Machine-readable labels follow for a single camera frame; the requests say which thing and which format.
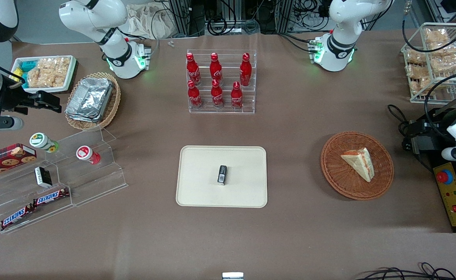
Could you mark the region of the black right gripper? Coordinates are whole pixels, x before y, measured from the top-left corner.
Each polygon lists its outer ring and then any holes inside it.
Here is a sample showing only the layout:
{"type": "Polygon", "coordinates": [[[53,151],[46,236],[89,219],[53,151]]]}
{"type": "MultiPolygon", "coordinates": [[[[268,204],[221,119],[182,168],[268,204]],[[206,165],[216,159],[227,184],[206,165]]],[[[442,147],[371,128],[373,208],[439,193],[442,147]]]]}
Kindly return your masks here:
{"type": "MultiPolygon", "coordinates": [[[[18,109],[21,114],[26,115],[28,108],[33,105],[30,100],[31,94],[25,92],[22,87],[14,89],[9,85],[0,82],[0,130],[18,130],[24,125],[22,119],[9,115],[2,115],[2,112],[18,109]]],[[[36,92],[36,103],[38,109],[46,109],[61,113],[60,98],[47,92],[36,92]]]]}

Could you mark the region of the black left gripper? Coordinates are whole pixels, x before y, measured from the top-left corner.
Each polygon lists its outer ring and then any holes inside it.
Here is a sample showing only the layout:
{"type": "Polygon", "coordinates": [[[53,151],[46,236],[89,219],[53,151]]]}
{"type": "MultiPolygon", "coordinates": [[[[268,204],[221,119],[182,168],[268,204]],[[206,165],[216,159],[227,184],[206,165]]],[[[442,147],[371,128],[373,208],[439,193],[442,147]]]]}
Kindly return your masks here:
{"type": "Polygon", "coordinates": [[[431,151],[442,151],[450,146],[450,135],[447,128],[450,125],[448,119],[439,119],[434,122],[438,130],[447,138],[439,135],[426,119],[409,121],[408,135],[402,140],[402,149],[416,155],[425,154],[431,151]]]}

